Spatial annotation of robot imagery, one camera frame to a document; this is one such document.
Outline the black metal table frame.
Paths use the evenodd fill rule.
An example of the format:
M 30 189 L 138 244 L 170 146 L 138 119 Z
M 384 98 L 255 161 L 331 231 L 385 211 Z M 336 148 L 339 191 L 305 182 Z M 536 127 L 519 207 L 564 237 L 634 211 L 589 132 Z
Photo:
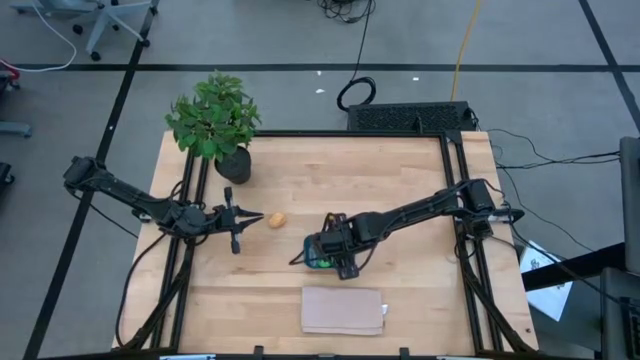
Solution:
M 337 132 L 256 137 L 251 180 L 234 189 L 236 202 L 265 215 L 282 212 L 286 225 L 247 228 L 242 251 L 227 235 L 195 251 L 179 348 L 184 353 L 266 355 L 471 355 L 490 348 L 475 338 L 453 253 L 454 225 L 439 217 L 404 229 L 373 256 L 360 255 L 360 288 L 380 291 L 389 309 L 378 336 L 307 334 L 301 328 L 306 286 L 336 287 L 332 271 L 290 261 L 329 212 L 387 211 L 432 195 L 459 178 L 457 148 L 435 138 Z

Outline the black computer case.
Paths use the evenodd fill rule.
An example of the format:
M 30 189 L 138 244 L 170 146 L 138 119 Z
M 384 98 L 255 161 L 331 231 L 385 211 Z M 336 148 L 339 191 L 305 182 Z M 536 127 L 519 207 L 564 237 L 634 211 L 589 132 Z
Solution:
M 348 109 L 352 131 L 475 131 L 477 118 L 466 101 L 361 104 Z

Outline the grey cabinet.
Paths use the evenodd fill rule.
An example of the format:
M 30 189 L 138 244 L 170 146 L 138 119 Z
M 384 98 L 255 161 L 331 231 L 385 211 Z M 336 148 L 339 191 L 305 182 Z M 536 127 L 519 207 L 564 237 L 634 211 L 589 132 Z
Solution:
M 620 139 L 625 264 L 640 275 L 640 138 Z

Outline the dark grey equipment box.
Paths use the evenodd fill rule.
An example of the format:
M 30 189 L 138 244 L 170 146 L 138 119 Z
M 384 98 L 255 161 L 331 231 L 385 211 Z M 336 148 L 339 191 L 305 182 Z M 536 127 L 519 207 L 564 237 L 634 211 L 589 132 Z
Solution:
M 640 360 L 640 277 L 614 268 L 601 275 L 604 360 Z

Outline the black beam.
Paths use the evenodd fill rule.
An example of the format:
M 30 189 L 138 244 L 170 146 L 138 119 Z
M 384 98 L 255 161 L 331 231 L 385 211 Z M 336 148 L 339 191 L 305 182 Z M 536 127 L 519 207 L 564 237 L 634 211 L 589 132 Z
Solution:
M 626 246 L 611 245 L 600 250 L 570 258 L 522 274 L 526 291 L 547 288 L 561 283 L 579 281 L 599 275 L 605 268 L 626 269 Z

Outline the folded beige cloth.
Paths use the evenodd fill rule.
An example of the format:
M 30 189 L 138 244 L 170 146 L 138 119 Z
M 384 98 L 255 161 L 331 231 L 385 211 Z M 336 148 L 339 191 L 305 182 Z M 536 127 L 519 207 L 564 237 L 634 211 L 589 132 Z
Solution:
M 301 291 L 304 333 L 377 336 L 383 333 L 384 315 L 378 290 L 309 286 Z

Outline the white paper sheet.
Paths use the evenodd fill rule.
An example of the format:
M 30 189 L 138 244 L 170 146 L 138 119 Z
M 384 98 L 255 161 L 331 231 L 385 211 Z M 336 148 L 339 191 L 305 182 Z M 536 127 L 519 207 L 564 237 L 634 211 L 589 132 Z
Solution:
M 544 248 L 531 241 L 520 255 L 520 272 L 522 275 L 539 268 L 559 262 L 560 259 L 548 253 Z M 566 282 L 538 290 L 527 290 L 527 301 L 536 310 L 559 322 L 566 306 L 573 283 Z

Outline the green potted plant black pot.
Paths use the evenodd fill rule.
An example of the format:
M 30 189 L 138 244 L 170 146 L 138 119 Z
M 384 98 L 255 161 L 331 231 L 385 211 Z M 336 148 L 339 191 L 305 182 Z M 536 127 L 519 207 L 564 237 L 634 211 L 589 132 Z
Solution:
M 165 122 L 182 151 L 214 164 L 233 184 L 251 177 L 250 143 L 262 124 L 254 99 L 235 76 L 215 72 L 171 103 Z

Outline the teal plastic container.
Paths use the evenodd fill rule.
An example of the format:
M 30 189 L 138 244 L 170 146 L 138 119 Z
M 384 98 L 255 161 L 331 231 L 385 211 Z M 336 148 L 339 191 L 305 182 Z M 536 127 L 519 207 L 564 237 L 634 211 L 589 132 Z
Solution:
M 318 260 L 328 260 L 326 255 L 322 252 L 322 250 L 315 244 L 314 236 L 309 235 L 304 239 L 303 245 L 303 255 L 304 255 L 304 264 L 311 269 L 330 269 L 330 268 L 319 268 L 317 266 Z

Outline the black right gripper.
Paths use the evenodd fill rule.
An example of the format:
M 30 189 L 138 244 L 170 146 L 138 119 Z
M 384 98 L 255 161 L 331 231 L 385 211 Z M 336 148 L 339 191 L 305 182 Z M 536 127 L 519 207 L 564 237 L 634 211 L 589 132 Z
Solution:
M 332 263 L 332 269 L 340 280 L 359 276 L 360 270 L 355 262 L 356 242 L 345 214 L 327 214 L 321 231 L 314 236 L 314 242 Z

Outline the grey office chair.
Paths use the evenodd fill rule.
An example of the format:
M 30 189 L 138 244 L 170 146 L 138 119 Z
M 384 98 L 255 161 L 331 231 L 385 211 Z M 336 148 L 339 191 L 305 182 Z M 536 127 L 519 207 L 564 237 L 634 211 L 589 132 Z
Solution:
M 134 30 L 124 20 L 123 16 L 135 12 L 147 11 L 152 16 L 158 14 L 159 0 L 137 0 L 123 3 L 123 0 L 20 0 L 10 5 L 17 14 L 32 13 L 37 15 L 45 25 L 46 15 L 60 15 L 68 17 L 72 25 L 72 32 L 82 35 L 84 24 L 92 23 L 85 51 L 93 61 L 100 61 L 101 54 L 95 47 L 108 28 L 114 31 L 125 30 L 131 34 L 143 47 L 150 46 L 146 35 Z

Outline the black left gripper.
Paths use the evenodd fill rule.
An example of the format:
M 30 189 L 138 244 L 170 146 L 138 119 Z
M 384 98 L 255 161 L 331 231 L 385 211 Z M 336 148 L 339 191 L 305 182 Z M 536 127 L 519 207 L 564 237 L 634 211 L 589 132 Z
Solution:
M 236 216 L 240 218 L 263 218 L 264 214 L 260 212 L 254 212 L 237 208 L 233 202 L 233 192 L 231 187 L 224 189 L 224 199 L 226 205 L 217 207 L 214 213 L 214 219 L 212 223 L 205 227 L 205 236 L 229 232 L 231 236 L 231 251 L 233 254 L 239 254 L 241 252 L 240 247 L 240 233 L 242 233 L 247 227 L 256 223 L 256 220 L 246 220 L 236 223 Z

